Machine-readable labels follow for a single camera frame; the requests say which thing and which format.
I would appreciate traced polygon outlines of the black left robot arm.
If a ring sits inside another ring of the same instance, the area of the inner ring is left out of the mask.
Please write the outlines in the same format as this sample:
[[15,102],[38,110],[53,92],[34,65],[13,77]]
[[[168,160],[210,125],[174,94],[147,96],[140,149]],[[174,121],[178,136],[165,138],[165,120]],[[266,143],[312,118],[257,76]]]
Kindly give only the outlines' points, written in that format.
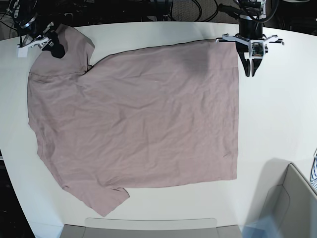
[[263,33],[264,23],[274,15],[274,12],[266,15],[265,0],[237,0],[235,3],[237,8],[220,4],[217,9],[239,20],[239,32],[236,35],[223,34],[216,42],[234,42],[245,75],[253,77],[268,53],[267,44],[282,41],[277,35],[267,37]]

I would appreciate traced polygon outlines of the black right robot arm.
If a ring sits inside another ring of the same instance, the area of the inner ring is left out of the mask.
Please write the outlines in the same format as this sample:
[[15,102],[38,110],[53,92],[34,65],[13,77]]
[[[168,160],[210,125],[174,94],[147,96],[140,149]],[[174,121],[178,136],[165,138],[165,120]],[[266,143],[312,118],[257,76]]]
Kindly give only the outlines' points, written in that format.
[[65,49],[56,33],[58,25],[46,16],[38,14],[36,5],[36,0],[9,2],[6,13],[12,18],[20,37],[17,56],[25,58],[28,49],[37,46],[42,51],[49,51],[53,57],[61,59],[65,55]]

